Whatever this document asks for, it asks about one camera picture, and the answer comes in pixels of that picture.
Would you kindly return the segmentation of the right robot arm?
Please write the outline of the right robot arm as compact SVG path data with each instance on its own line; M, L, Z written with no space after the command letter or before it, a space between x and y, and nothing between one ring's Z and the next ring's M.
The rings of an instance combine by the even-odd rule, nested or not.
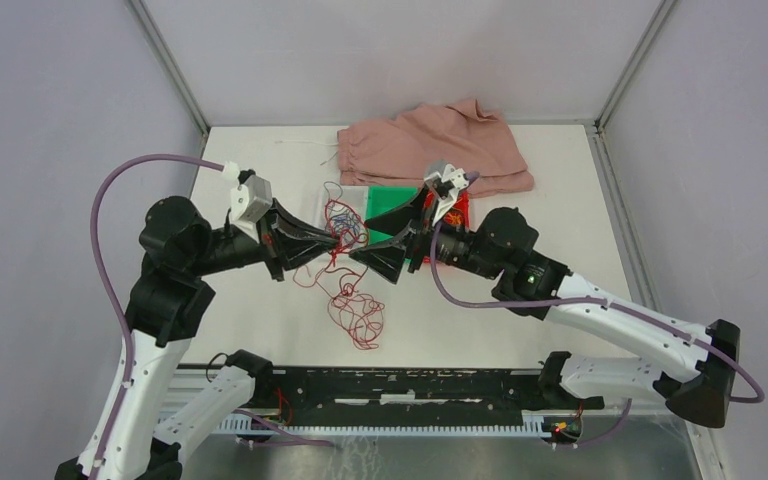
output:
M679 320L603 290L539 253L537 230L515 208L494 208L469 229L447 223L437 202L418 194L367 226L388 238L351 258L390 282L425 263L450 266L494 282L489 308L574 328L626 351L623 358L550 354L537 382L545 405L596 397L659 401L685 421L725 425L740 370L737 325Z

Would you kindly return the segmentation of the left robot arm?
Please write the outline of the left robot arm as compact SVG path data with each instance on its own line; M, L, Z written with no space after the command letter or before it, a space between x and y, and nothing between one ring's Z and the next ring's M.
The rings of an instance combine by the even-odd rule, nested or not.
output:
M273 397L271 361L239 350L201 390L165 421L168 387L215 297L204 276L265 264L281 281L333 250L336 238L274 201L251 238L226 223L214 229L185 197L172 196L147 212L139 242L141 275L124 311L126 337L102 417L85 450L58 466L58 479L178 479L187 460L233 410Z

